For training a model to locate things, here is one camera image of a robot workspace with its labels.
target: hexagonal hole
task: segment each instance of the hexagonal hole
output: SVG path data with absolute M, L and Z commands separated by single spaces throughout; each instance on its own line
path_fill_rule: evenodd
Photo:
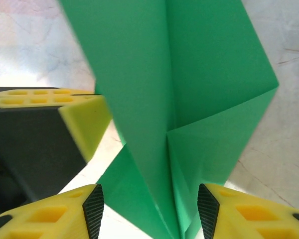
M 17 96 L 17 95 L 27 95 L 28 91 L 19 91 L 19 90 L 15 90 L 15 91 L 10 91 L 9 95 L 12 96 Z
M 47 102 L 48 102 L 47 99 L 31 99 L 32 104 L 44 104 L 44 103 L 47 103 Z
M 220 193 L 221 196 L 224 196 L 224 197 L 233 197 L 233 196 L 235 196 L 234 193 L 227 192 L 227 191 L 224 191 L 224 190 L 219 191 L 219 193 Z
M 278 218 L 261 206 L 237 206 L 236 209 L 248 221 L 276 221 Z
M 28 222 L 32 223 L 55 223 L 66 212 L 66 206 L 59 207 L 46 207 L 36 211 L 29 219 Z
M 35 90 L 35 91 L 33 91 L 33 93 L 35 95 L 47 95 L 48 91 L 47 90 Z
M 264 239 L 299 239 L 299 235 L 291 229 L 257 229 Z
M 65 103 L 65 102 L 71 102 L 73 101 L 73 99 L 71 97 L 61 97 L 61 98 L 55 98 L 54 101 L 58 103 Z
M 2 100 L 1 102 L 6 105 L 22 105 L 24 100 L 23 99 L 5 99 L 5 100 Z
M 11 232 L 5 239 L 39 239 L 43 235 L 43 232 Z
M 83 194 L 83 191 L 78 191 L 78 192 L 75 192 L 75 193 L 70 194 L 68 197 L 69 197 L 69 198 L 78 198 L 78 197 L 80 197 L 82 194 Z
M 55 94 L 70 94 L 71 92 L 68 90 L 54 90 L 53 93 L 55 93 Z

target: yellow foam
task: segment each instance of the yellow foam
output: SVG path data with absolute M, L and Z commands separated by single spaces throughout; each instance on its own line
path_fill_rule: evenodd
M 94 155 L 112 115 L 103 96 L 58 109 L 86 162 Z
M 0 92 L 0 108 L 65 106 L 97 97 L 93 92 L 65 88 L 8 90 Z
M 0 108 L 52 107 L 59 113 L 89 162 L 112 119 L 105 98 L 93 92 L 72 89 L 17 89 L 0 92 Z
M 11 219 L 0 228 L 0 239 L 88 239 L 82 205 L 96 185 L 7 211 Z
M 299 239 L 299 210 L 206 184 L 219 202 L 215 239 Z

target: green paper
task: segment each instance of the green paper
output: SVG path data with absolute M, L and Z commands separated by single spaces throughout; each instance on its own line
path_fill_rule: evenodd
M 60 2 L 127 143 L 106 203 L 155 239 L 194 238 L 199 184 L 225 183 L 278 86 L 242 3 Z

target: yellow foam block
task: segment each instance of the yellow foam block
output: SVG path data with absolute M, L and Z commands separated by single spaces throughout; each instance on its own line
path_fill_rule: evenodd
M 73 89 L 0 91 L 0 109 L 58 107 L 66 127 L 86 162 L 91 160 L 112 119 L 105 98 Z
M 299 239 L 299 210 L 214 184 L 201 184 L 205 239 Z
M 96 239 L 104 200 L 101 185 L 88 185 L 0 215 L 0 239 Z

